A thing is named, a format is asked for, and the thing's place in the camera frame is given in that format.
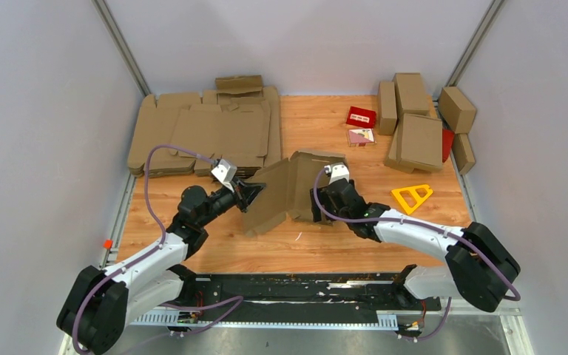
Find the brown cardboard box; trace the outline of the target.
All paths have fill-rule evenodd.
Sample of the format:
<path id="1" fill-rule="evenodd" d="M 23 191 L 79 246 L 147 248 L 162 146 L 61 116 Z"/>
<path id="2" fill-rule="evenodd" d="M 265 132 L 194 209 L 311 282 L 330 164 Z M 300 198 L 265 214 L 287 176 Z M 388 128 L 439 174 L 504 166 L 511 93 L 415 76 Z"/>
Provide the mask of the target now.
<path id="1" fill-rule="evenodd" d="M 311 190 L 319 172 L 333 163 L 347 163 L 342 153 L 315 149 L 297 150 L 270 166 L 258 170 L 247 181 L 266 187 L 242 214 L 243 231 L 257 236 L 271 231 L 287 217 L 295 222 L 314 221 Z"/>

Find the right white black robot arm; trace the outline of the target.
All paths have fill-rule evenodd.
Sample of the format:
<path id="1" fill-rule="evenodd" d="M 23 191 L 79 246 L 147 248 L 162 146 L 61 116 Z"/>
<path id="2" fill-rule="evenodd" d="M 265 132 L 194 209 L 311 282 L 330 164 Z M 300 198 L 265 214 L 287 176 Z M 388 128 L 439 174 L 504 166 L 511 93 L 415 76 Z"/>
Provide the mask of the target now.
<path id="1" fill-rule="evenodd" d="M 444 226 L 409 217 L 382 203 L 368 203 L 354 182 L 336 180 L 309 192 L 315 218 L 345 223 L 362 239 L 406 246 L 441 260 L 442 267 L 406 266 L 393 282 L 394 302 L 412 308 L 430 297 L 460 297 L 494 312 L 502 300 L 518 302 L 513 282 L 521 267 L 482 223 Z"/>

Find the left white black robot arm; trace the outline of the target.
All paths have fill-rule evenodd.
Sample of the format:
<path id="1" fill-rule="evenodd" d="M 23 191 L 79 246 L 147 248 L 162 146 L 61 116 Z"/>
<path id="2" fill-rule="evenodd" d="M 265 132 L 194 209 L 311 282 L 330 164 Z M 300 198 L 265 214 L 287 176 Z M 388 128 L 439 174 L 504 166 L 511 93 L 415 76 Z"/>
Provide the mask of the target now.
<path id="1" fill-rule="evenodd" d="M 197 286 L 181 262 L 204 244 L 207 224 L 238 208 L 246 212 L 265 183 L 233 178 L 230 187 L 207 193 L 201 186 L 186 188 L 177 213 L 162 235 L 130 258 L 108 268 L 88 266 L 75 278 L 56 325 L 72 338 L 78 354 L 104 354 L 125 327 L 154 307 L 174 300 L 189 305 Z"/>

